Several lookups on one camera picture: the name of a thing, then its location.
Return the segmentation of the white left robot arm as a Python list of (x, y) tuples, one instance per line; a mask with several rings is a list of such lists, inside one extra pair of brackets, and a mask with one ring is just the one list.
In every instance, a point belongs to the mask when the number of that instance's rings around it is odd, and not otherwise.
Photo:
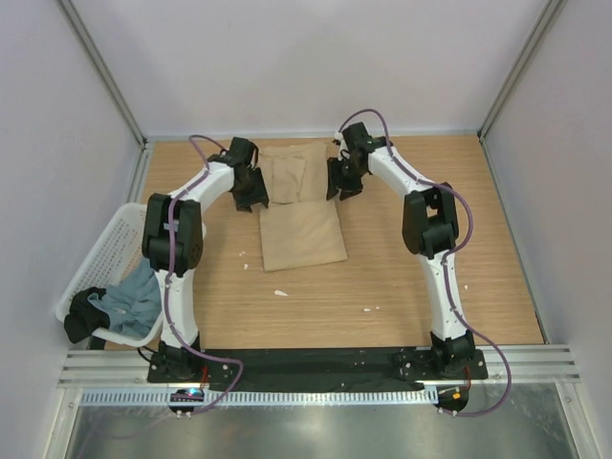
[(154, 271), (162, 300), (162, 334), (155, 358), (169, 363), (181, 382), (195, 381), (207, 358), (200, 350), (200, 334), (193, 311), (193, 280), (205, 248), (204, 212), (222, 195), (231, 195), (238, 211), (270, 202), (258, 166), (259, 148), (234, 137), (229, 147), (206, 156), (192, 135), (188, 141), (203, 159), (193, 178), (167, 193), (153, 193), (146, 205), (142, 255)]

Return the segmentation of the blue grey t shirt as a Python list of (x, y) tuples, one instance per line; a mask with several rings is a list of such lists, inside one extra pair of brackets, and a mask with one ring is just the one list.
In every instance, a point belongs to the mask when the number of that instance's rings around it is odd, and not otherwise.
[(104, 294), (89, 294), (88, 301), (106, 314), (105, 328), (132, 339), (145, 338), (162, 310), (159, 284), (146, 258), (118, 285), (108, 286)]

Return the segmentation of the left aluminium corner post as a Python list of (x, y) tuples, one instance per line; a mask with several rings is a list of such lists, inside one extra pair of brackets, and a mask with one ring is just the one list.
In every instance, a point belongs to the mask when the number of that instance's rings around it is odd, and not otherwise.
[(92, 64), (111, 101), (116, 106), (121, 118), (132, 134), (132, 137), (135, 139), (140, 150), (143, 150), (146, 147), (146, 137), (121, 93), (117, 82), (106, 65), (93, 36), (89, 33), (86, 24), (77, 11), (74, 2), (70, 0), (57, 0), (55, 3), (66, 19), (88, 60)]

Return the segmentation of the aluminium frame rail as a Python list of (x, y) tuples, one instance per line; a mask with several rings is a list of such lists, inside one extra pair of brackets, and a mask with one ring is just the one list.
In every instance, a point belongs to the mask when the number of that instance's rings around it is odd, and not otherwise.
[[(519, 382), (573, 381), (579, 371), (565, 345), (503, 345), (513, 377)], [(74, 350), (63, 362), (61, 388), (145, 384), (148, 363), (135, 350)]]

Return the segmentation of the aluminium corner post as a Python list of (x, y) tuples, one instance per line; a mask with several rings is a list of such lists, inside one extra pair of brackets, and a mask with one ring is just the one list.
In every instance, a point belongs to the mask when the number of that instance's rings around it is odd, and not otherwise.
[(548, 0), (544, 8), (537, 17), (535, 24), (529, 32), (514, 64), (506, 76), (501, 88), (489, 109), (479, 130), (477, 131), (478, 140), (483, 143), (491, 132), (493, 125), (501, 114), (507, 101), (515, 90), (516, 86), (523, 78), (529, 65), (536, 57), (536, 54), (545, 40), (546, 35), (553, 28), (557, 18), (560, 16), (566, 5), (565, 0)]
[(55, 3), (66, 19), (88, 60), (92, 64), (111, 101), (116, 106), (121, 118), (132, 134), (132, 137), (135, 139), (140, 150), (143, 150), (146, 147), (146, 137), (121, 93), (117, 82), (106, 65), (93, 36), (89, 33), (86, 24), (77, 11), (74, 2), (70, 0), (57, 0)]

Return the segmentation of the black t shirt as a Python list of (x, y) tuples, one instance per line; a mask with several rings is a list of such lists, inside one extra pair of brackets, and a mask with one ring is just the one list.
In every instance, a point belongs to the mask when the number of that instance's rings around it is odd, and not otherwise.
[(105, 294), (105, 289), (93, 287), (80, 291), (73, 297), (69, 313), (63, 322), (64, 331), (72, 344), (91, 337), (98, 328), (109, 328), (108, 314), (92, 303), (92, 299), (102, 299)]

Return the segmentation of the right aluminium corner post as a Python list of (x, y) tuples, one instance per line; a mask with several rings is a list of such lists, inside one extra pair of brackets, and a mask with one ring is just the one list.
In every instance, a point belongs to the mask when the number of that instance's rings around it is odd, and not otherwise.
[(536, 57), (536, 54), (545, 40), (546, 35), (553, 28), (557, 18), (560, 16), (566, 5), (565, 0), (548, 0), (544, 8), (537, 17), (535, 24), (529, 32), (514, 64), (506, 76), (501, 88), (489, 109), (479, 130), (477, 131), (478, 140), (483, 143), (491, 132), (493, 125), (501, 114), (507, 101), (515, 90), (516, 86), (523, 78), (529, 65)]

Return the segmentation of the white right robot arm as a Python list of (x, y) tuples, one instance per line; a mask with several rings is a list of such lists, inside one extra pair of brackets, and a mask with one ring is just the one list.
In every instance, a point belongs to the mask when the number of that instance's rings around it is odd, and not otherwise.
[(439, 377), (455, 377), (474, 357), (475, 344), (455, 273), (459, 224), (451, 186), (418, 172), (390, 139), (370, 135), (362, 122), (343, 125), (334, 143), (339, 153), (327, 161), (329, 199), (360, 194), (366, 174), (382, 179), (403, 199), (402, 238), (418, 258), (430, 301), (430, 364)]

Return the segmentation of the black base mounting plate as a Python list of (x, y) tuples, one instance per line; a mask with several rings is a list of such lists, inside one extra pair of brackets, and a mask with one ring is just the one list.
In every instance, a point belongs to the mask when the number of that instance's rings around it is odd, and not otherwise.
[(235, 392), (331, 393), (419, 390), (424, 381), (485, 380), (483, 352), (441, 369), (432, 351), (418, 347), (209, 349), (216, 358), (240, 360)]

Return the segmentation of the beige t shirt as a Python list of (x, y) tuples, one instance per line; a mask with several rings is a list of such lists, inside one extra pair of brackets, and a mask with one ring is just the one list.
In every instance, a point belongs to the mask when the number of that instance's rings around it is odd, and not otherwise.
[(259, 212), (263, 269), (278, 272), (348, 258), (336, 204), (326, 198), (322, 142), (269, 146), (259, 167), (270, 203)]

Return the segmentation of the white plastic laundry basket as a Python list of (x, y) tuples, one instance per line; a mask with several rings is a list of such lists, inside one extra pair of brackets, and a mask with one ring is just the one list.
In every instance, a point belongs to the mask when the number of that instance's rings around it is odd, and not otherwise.
[[(93, 287), (118, 285), (139, 265), (145, 213), (146, 206), (135, 203), (117, 210), (55, 303), (55, 316), (60, 322), (68, 315), (75, 294)], [(132, 339), (104, 328), (98, 328), (92, 336), (131, 347), (144, 346), (155, 338), (177, 348), (184, 343), (193, 347), (199, 335), (193, 308), (194, 275), (195, 270), (190, 269), (183, 274), (174, 273), (166, 282), (167, 272), (155, 273), (163, 306), (145, 338)]]

